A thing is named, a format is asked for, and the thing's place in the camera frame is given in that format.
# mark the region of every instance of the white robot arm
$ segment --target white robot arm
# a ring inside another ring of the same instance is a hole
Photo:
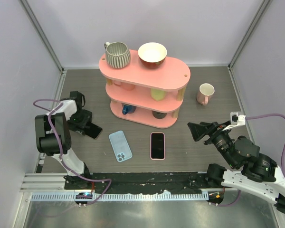
[[[91,123],[92,113],[82,109],[82,101],[85,102],[84,96],[78,91],[73,91],[70,93],[70,98],[61,101],[63,104],[59,109],[35,117],[37,149],[40,153],[45,153],[57,160],[65,168],[67,172],[64,177],[66,179],[65,189],[87,189],[91,185],[70,171],[72,170],[85,178],[91,178],[89,169],[71,148],[72,141],[69,131],[70,128],[80,134],[85,134],[85,127]],[[48,116],[50,114],[50,120],[61,139],[62,156],[57,139],[49,125]]]
[[[244,126],[245,123],[246,116],[240,112],[232,112],[230,121],[222,124],[188,123],[194,141],[208,135],[205,145],[214,144],[230,168],[243,168],[241,173],[235,173],[217,164],[210,164],[206,174],[208,183],[212,186],[236,188],[258,196],[274,204],[278,211],[285,214],[285,176],[281,167],[270,157],[260,153],[260,148],[246,137],[240,136],[235,141],[228,135],[231,129]]]

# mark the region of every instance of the striped mug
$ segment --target striped mug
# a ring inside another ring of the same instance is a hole
[[[104,44],[107,63],[116,69],[124,68],[130,63],[131,55],[128,47],[122,42]]]

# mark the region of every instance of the blue cup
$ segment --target blue cup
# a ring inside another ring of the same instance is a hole
[[[122,104],[122,105],[123,105],[123,114],[124,115],[131,114],[131,113],[135,112],[136,106],[129,105],[129,104]]]

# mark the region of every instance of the phone screen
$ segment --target phone screen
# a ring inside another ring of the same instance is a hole
[[[163,133],[151,133],[151,158],[165,158],[165,136]]]
[[[96,139],[102,130],[103,129],[101,127],[98,127],[91,122],[88,122],[85,126],[85,134],[93,139]]]

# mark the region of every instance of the wire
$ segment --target wire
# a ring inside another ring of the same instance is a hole
[[[271,113],[271,114],[266,114],[266,115],[257,115],[257,116],[251,116],[251,117],[246,117],[246,120],[255,120],[255,119],[260,119],[260,118],[265,118],[265,117],[271,117],[271,116],[279,116],[285,119],[285,115],[279,114],[279,113]],[[282,150],[282,156],[281,156],[281,169],[282,169],[282,174],[285,178],[285,143],[284,147]]]
[[[218,195],[219,195],[219,192],[216,191],[216,192],[213,192],[213,193],[209,194],[209,196],[212,196],[215,193],[218,193]],[[224,195],[224,193],[225,193],[225,187],[223,187],[222,195]]]
[[[74,170],[70,169],[70,168],[65,164],[65,162],[63,161],[63,158],[62,158],[62,155],[63,155],[62,143],[61,143],[60,137],[59,137],[59,135],[58,135],[58,133],[57,133],[57,130],[56,130],[56,128],[55,128],[55,126],[53,125],[52,120],[51,120],[52,114],[53,114],[56,110],[58,110],[59,108],[61,108],[62,105],[63,105],[63,103],[62,103],[61,101],[55,100],[55,99],[38,99],[38,100],[36,100],[36,101],[33,103],[34,106],[39,107],[39,108],[42,108],[42,109],[44,109],[44,110],[48,110],[48,109],[46,109],[46,108],[44,108],[44,107],[41,107],[41,106],[39,106],[39,105],[36,105],[36,102],[39,102],[39,101],[52,101],[52,102],[58,102],[58,103],[59,103],[59,105],[58,105],[56,108],[54,108],[52,111],[49,112],[49,114],[48,114],[48,116],[47,116],[47,117],[48,117],[47,120],[48,120],[48,123],[49,123],[49,125],[51,126],[51,129],[53,130],[53,133],[54,133],[54,135],[55,135],[55,137],[56,137],[56,139],[57,139],[57,142],[58,142],[59,151],[60,151],[59,159],[60,159],[60,161],[61,161],[62,166],[63,166],[66,170],[70,171],[71,173],[73,173],[74,175],[80,177],[81,179],[83,179],[83,180],[85,180],[85,181],[88,181],[88,182],[104,182],[104,181],[108,181],[108,182],[109,182],[108,185],[106,186],[106,188],[104,189],[104,191],[103,191],[95,200],[93,200],[93,201],[91,201],[91,202],[88,202],[86,205],[91,205],[91,204],[95,203],[95,202],[96,202],[97,200],[99,200],[99,199],[102,197],[102,195],[104,195],[104,193],[109,189],[109,187],[110,187],[110,185],[111,185],[111,183],[112,183],[112,180],[111,180],[111,179],[102,179],[102,180],[88,179],[88,178],[83,177],[83,176],[81,176],[80,174],[76,173]]]
[[[94,184],[94,182],[92,182],[91,194],[93,193],[93,190],[95,190],[95,184]]]
[[[51,110],[49,110],[49,109],[47,109],[47,108],[44,108],[44,107],[42,107],[42,106],[37,105],[36,103],[39,102],[39,101],[56,101],[56,100],[53,100],[53,99],[38,99],[38,100],[36,100],[36,101],[33,102],[33,105],[34,105],[34,106],[36,106],[36,107],[38,107],[38,108],[41,108],[41,109],[43,109],[43,110],[46,110],[46,111],[51,111]]]
[[[230,203],[230,204],[223,204],[223,205],[218,204],[217,206],[218,207],[230,207],[230,206],[233,206],[233,205],[235,205],[239,201],[240,196],[241,196],[241,190],[238,191],[237,198],[232,203]]]

